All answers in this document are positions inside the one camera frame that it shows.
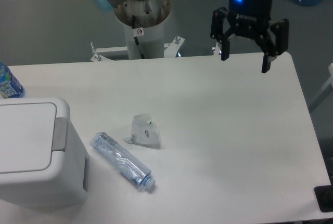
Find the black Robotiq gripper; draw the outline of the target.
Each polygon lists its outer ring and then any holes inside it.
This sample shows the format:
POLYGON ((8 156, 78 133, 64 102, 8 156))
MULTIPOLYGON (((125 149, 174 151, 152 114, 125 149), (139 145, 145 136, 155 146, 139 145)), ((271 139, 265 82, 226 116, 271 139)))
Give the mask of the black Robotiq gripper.
POLYGON ((262 73, 271 68, 271 63, 288 49, 289 20, 271 20, 273 0, 229 0, 228 8, 220 7, 213 11, 210 37, 221 45, 221 60, 230 54, 232 34, 254 39, 263 55, 262 73), (229 29, 224 32, 224 20, 229 29))

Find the grey robot arm with blue cap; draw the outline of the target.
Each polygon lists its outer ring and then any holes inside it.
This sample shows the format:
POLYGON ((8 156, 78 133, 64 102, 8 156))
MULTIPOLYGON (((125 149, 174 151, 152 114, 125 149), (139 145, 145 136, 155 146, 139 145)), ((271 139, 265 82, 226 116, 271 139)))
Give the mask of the grey robot arm with blue cap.
MULTIPOLYGON (((174 57, 178 47, 165 47, 163 25, 171 12, 171 0, 92 0, 102 11, 113 11, 124 27, 130 59, 174 57)), ((262 72, 288 49, 289 21, 271 20, 273 0, 229 0, 228 7, 214 10, 210 37, 222 60, 230 53, 230 38, 254 40, 263 52, 262 72)))

